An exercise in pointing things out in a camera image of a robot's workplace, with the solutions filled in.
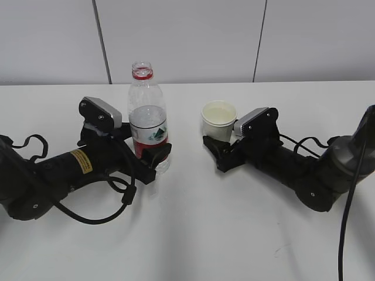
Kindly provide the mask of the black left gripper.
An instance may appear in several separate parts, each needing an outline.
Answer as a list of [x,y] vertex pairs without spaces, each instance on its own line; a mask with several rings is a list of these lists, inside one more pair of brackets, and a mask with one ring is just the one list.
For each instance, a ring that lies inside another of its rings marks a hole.
[[172,145],[164,143],[160,146],[146,148],[139,160],[125,140],[132,137],[131,125],[123,122],[120,128],[108,135],[99,136],[96,132],[83,128],[78,146],[88,157],[94,174],[109,175],[120,172],[144,184],[155,180],[157,166],[170,154]]

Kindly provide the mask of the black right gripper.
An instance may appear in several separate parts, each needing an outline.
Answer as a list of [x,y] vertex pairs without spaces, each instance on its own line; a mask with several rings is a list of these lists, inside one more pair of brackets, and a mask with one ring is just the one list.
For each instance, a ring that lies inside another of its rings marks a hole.
[[219,158],[217,168],[225,173],[247,162],[259,166],[268,154],[281,146],[281,141],[274,138],[242,138],[231,145],[230,142],[204,136],[203,144],[215,158]]

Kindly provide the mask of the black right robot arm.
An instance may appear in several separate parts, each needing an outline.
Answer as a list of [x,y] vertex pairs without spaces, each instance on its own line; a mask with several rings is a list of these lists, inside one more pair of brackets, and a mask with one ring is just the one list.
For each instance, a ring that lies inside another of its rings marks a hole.
[[283,146],[276,108],[257,108],[235,122],[233,144],[210,136],[204,145],[227,172],[245,163],[292,189],[307,207],[329,211],[333,203],[374,172],[374,106],[369,106],[353,135],[328,140],[318,157],[302,156]]

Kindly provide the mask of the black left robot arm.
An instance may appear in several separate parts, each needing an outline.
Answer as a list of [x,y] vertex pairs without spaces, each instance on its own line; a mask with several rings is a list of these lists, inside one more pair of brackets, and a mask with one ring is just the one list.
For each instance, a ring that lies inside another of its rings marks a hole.
[[[137,158],[126,139],[131,128],[123,123],[119,129],[98,135],[88,128],[81,130],[78,149],[47,158],[48,143],[38,134],[27,137],[42,143],[41,155],[25,159],[17,153],[18,146],[5,135],[1,136],[1,205],[8,215],[21,221],[36,220],[56,207],[72,219],[88,225],[100,225],[116,219],[132,204],[137,187],[156,178],[156,167],[171,152],[172,145],[164,143],[145,149]],[[68,194],[103,181],[122,195],[120,208],[102,219],[84,218],[65,207],[61,201]]]

